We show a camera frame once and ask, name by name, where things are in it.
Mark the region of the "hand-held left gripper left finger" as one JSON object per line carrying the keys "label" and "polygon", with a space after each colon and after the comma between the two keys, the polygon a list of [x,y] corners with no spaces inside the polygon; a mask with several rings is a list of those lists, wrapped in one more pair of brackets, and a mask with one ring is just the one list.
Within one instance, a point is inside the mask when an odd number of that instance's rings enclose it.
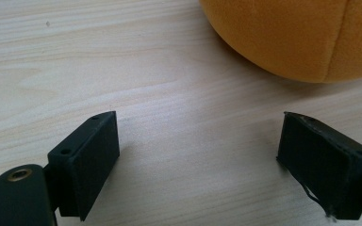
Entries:
{"label": "hand-held left gripper left finger", "polygon": [[84,121],[48,154],[52,207],[64,217],[85,220],[119,156],[116,113]]}

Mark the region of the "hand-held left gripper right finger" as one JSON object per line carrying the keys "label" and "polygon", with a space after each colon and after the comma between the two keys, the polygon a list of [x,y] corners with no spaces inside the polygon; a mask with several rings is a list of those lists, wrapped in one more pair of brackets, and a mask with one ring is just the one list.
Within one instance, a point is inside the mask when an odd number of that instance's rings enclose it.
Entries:
{"label": "hand-held left gripper right finger", "polygon": [[362,144],[314,118],[287,112],[277,160],[329,217],[362,215]]}

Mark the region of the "orange plush toy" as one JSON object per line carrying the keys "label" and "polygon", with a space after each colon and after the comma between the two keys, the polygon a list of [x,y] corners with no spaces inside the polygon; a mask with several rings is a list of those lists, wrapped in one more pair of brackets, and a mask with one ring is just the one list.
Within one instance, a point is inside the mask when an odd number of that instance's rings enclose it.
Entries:
{"label": "orange plush toy", "polygon": [[309,83],[362,78],[362,0],[199,0],[239,54]]}

